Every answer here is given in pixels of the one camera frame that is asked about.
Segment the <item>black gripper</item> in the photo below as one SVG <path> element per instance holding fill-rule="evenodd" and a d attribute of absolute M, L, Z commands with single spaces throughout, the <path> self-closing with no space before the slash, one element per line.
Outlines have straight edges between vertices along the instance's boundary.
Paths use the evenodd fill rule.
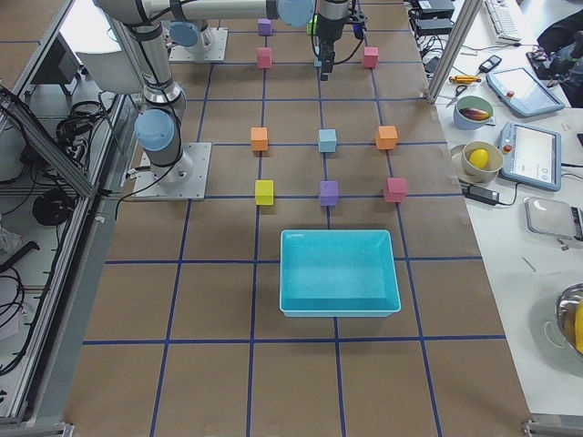
<path fill-rule="evenodd" d="M 351 54 L 345 59 L 336 61 L 334 44 L 343 36 L 343 29 L 350 25 L 353 29 L 354 37 L 358 43 Z M 321 68 L 333 68 L 334 66 L 344 64 L 351 60 L 360 46 L 363 44 L 364 33 L 366 30 L 365 16 L 347 16 L 339 20 L 330 20 L 324 16 L 319 16 L 316 23 L 315 35 L 319 40 L 318 59 L 321 62 Z M 320 71 L 320 80 L 329 80 L 331 72 Z"/>

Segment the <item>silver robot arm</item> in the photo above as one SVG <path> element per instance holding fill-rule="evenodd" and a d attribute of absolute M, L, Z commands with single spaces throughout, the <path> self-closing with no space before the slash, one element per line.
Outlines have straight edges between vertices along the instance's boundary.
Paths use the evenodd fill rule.
<path fill-rule="evenodd" d="M 170 1 L 169 8 L 177 18 L 185 19 L 279 19 L 291 27 L 312 25 L 311 46 L 320 66 L 320 79 L 326 81 L 337 65 L 348 62 L 338 60 L 335 43 L 349 26 L 357 45 L 363 43 L 367 17 L 356 10 L 354 1 Z"/>
<path fill-rule="evenodd" d="M 211 144 L 185 143 L 181 121 L 186 95 L 171 71 L 161 19 L 168 16 L 189 33 L 202 38 L 209 19 L 235 11 L 219 1 L 98 1 L 108 17 L 127 30 L 144 80 L 147 109 L 138 116 L 134 133 L 150 164 L 153 181 L 162 189 L 206 189 Z"/>

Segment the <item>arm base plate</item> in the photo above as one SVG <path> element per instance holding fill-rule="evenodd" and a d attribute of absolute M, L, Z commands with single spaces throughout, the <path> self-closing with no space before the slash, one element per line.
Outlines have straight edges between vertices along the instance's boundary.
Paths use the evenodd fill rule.
<path fill-rule="evenodd" d="M 156 166 L 138 172 L 132 199 L 140 201 L 203 200 L 210 168 L 210 142 L 182 144 L 181 160 L 160 181 L 166 169 Z"/>
<path fill-rule="evenodd" d="M 174 27 L 169 30 L 169 62 L 174 64 L 221 63 L 225 60 L 228 40 L 225 27 L 207 27 L 204 31 Z"/>

